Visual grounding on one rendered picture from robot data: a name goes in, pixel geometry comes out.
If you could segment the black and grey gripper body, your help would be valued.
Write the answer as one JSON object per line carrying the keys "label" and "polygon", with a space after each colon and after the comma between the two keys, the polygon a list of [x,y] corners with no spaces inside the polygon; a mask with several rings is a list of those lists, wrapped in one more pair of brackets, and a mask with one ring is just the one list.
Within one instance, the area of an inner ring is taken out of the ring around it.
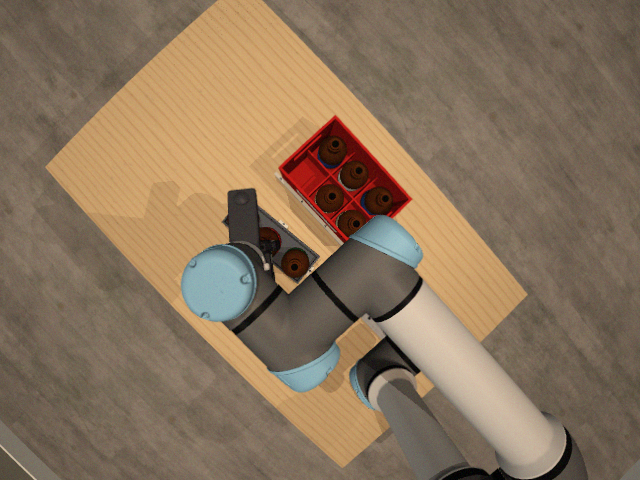
{"label": "black and grey gripper body", "polygon": [[[262,242],[262,241],[266,241],[266,242]],[[267,270],[267,273],[275,281],[275,272],[274,272],[274,269],[273,269],[273,263],[271,263],[271,255],[270,255],[270,254],[272,254],[272,245],[271,245],[271,243],[269,243],[269,242],[271,242],[271,240],[262,240],[262,241],[261,241],[261,249],[258,246],[257,247],[261,250],[263,255],[265,255],[264,257],[266,259],[266,263],[270,264],[270,269]],[[263,248],[263,246],[264,246],[264,248]],[[272,274],[271,274],[271,267],[272,267]]]}

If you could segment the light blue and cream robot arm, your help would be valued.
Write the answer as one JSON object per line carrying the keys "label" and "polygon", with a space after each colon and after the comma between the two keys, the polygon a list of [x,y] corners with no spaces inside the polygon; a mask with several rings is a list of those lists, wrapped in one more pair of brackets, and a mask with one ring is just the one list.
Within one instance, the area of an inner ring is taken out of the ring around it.
{"label": "light blue and cream robot arm", "polygon": [[[387,336],[350,369],[350,382],[383,412],[418,480],[588,480],[568,430],[417,273],[422,249],[397,221],[374,216],[288,294],[266,271],[256,190],[227,194],[229,243],[206,248],[182,274],[195,315],[222,322],[270,373],[307,392],[336,367],[335,340],[367,313]],[[492,474],[470,466],[432,414],[419,372],[495,450]]]}

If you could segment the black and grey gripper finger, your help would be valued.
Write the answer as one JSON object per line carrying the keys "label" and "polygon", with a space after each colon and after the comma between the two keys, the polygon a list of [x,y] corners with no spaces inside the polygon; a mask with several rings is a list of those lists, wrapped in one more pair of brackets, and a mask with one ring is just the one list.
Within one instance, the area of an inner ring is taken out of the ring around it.
{"label": "black and grey gripper finger", "polygon": [[[279,241],[279,240],[271,240],[271,242],[269,242],[272,245],[272,251],[280,250],[280,241],[279,242],[276,242],[276,241]],[[271,263],[273,263],[272,254],[270,255],[271,255]]]}

